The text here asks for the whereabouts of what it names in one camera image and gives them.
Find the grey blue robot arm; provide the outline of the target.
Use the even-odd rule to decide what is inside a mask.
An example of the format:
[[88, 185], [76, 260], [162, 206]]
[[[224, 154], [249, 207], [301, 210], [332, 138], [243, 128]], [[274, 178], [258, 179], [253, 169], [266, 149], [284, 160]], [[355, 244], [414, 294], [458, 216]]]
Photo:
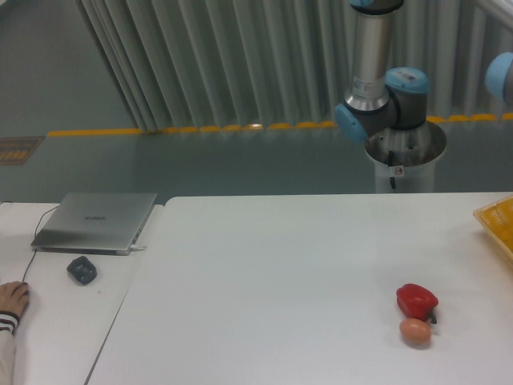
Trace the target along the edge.
[[427, 28], [421, 34], [410, 29], [406, 38], [409, 55], [424, 55], [433, 64], [434, 98], [430, 99], [429, 79], [411, 66], [390, 68], [388, 56], [393, 34], [394, 16], [402, 1], [352, 1], [357, 14], [353, 45], [353, 69], [343, 102], [335, 107], [335, 120], [342, 131], [354, 140], [365, 140], [384, 128], [403, 126], [415, 113], [414, 125], [422, 124], [427, 104], [432, 103], [436, 116], [460, 111], [465, 116], [482, 114], [478, 108], [481, 86], [503, 103], [512, 102], [512, 54], [503, 52], [489, 64], [483, 79], [480, 64], [484, 52], [486, 18], [484, 12], [512, 26], [510, 1], [477, 1], [477, 22], [464, 39], [458, 37], [460, 1], [437, 1], [413, 4], [414, 21]]

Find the striped sleeve forearm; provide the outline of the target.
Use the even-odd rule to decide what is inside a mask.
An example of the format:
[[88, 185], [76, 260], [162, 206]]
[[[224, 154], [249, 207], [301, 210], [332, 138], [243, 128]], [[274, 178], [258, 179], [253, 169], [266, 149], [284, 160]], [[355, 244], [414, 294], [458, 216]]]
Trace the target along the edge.
[[1, 384], [13, 383], [15, 341], [14, 332], [19, 318], [13, 313], [1, 312]]

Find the person's hand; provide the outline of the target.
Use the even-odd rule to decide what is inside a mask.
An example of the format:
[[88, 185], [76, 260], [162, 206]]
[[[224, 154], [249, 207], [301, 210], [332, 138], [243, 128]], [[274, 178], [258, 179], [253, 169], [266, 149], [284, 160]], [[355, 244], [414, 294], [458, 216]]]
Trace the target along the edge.
[[4, 314], [14, 314], [18, 318], [30, 301], [30, 294], [22, 296], [21, 286], [24, 282], [7, 282], [0, 286], [0, 311]]

